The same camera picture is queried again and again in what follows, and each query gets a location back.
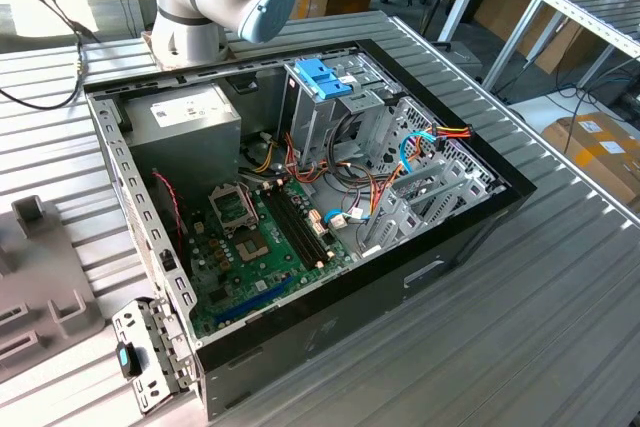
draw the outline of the white table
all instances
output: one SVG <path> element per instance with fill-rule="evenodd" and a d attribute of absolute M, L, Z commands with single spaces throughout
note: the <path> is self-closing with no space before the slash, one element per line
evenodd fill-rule
<path fill-rule="evenodd" d="M 472 257 L 421 295 L 256 393 L 219 425 L 625 425 L 640 405 L 640 221 L 402 22 L 379 12 L 288 24 L 239 57 L 373 38 L 537 186 Z M 88 52 L 90 80 L 153 72 L 139 41 Z M 0 57 L 0 85 L 53 102 L 72 49 Z M 0 104 L 0 209 L 63 212 L 105 316 L 149 294 L 84 100 Z M 195 394 L 141 420 L 110 328 L 0 386 L 0 425 L 202 426 Z"/>

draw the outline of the green circuit board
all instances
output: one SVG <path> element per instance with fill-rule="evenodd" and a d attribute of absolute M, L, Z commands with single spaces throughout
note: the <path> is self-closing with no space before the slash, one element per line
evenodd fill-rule
<path fill-rule="evenodd" d="M 307 217 L 313 206 L 300 185 L 290 181 L 281 193 L 286 196 L 280 196 L 281 202 L 290 202 L 311 232 Z M 310 268 L 308 262 L 305 265 L 285 234 L 292 235 L 291 227 L 278 225 L 264 197 L 256 191 L 249 194 L 259 219 L 252 230 L 239 228 L 233 235 L 224 236 L 212 208 L 202 214 L 201 233 L 196 234 L 189 226 L 190 281 L 198 299 L 191 320 L 198 337 L 210 335 L 353 262 L 352 255 L 329 234 L 315 238 L 330 253 L 330 259 L 320 268 Z M 237 205 L 231 198 L 225 201 Z"/>

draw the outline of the ram slot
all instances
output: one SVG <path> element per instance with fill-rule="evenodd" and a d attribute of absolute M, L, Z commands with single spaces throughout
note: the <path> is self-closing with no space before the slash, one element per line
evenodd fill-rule
<path fill-rule="evenodd" d="M 329 260 L 324 247 L 287 194 L 282 190 L 270 191 L 263 195 L 263 201 L 307 270 L 316 268 L 318 262 Z"/>

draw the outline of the metal rack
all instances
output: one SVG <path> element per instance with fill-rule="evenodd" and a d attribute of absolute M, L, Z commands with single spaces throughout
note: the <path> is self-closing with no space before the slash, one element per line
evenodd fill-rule
<path fill-rule="evenodd" d="M 486 90 L 493 88 L 544 4 L 553 7 L 557 12 L 529 52 L 530 61 L 546 46 L 563 16 L 609 43 L 580 80 L 578 87 L 584 86 L 593 77 L 614 49 L 621 50 L 632 58 L 640 57 L 640 0 L 532 0 L 484 79 L 482 86 Z"/>

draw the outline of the label on power supply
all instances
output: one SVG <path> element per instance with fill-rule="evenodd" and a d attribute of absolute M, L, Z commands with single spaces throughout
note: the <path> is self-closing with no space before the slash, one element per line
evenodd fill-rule
<path fill-rule="evenodd" d="M 220 115 L 222 112 L 231 112 L 231 110 L 215 90 L 180 99 L 165 100 L 151 106 L 151 113 L 160 127 L 200 120 L 212 115 Z"/>

